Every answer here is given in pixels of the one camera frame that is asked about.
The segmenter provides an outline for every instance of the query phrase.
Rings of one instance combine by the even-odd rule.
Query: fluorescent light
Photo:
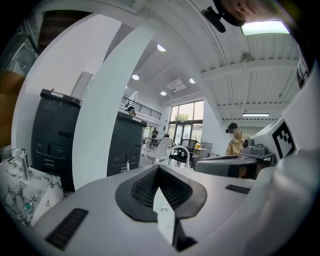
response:
[[[241,27],[241,29],[245,36],[268,33],[289,34],[289,31],[282,21],[276,20],[246,23]]]
[[[243,117],[268,117],[269,113],[243,113]]]
[[[166,51],[166,49],[163,48],[160,44],[158,44],[157,47],[158,47],[158,50],[159,50],[160,52],[165,52],[165,51]]]
[[[134,80],[139,80],[140,77],[139,77],[137,74],[133,74],[133,75],[132,75],[132,78],[133,78]]]

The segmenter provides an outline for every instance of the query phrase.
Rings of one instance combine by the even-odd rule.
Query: balcony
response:
[[[144,114],[146,116],[152,117],[157,120],[160,120],[160,118],[161,118],[160,112],[155,111],[147,106],[141,105],[131,99],[126,98],[126,97],[122,97],[120,106],[123,106],[125,108],[132,106],[132,107],[134,107],[135,112],[139,112],[141,114]]]

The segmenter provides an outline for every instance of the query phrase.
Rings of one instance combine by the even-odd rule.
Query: person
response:
[[[244,143],[244,140],[248,138],[249,136],[243,134],[240,131],[240,128],[238,125],[234,122],[232,122],[228,128],[225,130],[225,132],[228,134],[232,134],[233,138],[230,140],[228,147],[226,148],[225,154],[228,155],[239,155],[242,149],[242,145]]]
[[[157,136],[158,136],[158,130],[157,130],[157,127],[154,127],[152,131],[152,139],[156,139]]]
[[[135,108],[133,106],[130,106],[127,108],[126,110],[128,112],[128,114],[132,117],[136,117],[136,112],[135,112]]]
[[[213,2],[220,16],[236,27],[241,27],[246,22],[283,21],[299,45],[297,78],[299,87],[303,87],[315,62],[315,53],[319,51],[316,40],[311,39],[310,34],[306,33],[311,25],[309,19],[317,15],[317,8],[310,8],[309,15],[303,15],[306,4],[298,0],[213,0]]]

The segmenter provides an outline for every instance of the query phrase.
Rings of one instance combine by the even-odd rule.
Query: beige shirt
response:
[[[230,140],[228,147],[225,151],[226,155],[239,155],[242,149],[242,145],[244,143],[244,140],[248,138],[249,136],[241,133],[241,139],[233,138]]]

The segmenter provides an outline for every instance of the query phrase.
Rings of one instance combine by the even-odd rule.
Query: tree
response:
[[[186,121],[189,120],[189,115],[188,114],[179,114],[178,115],[178,121]]]

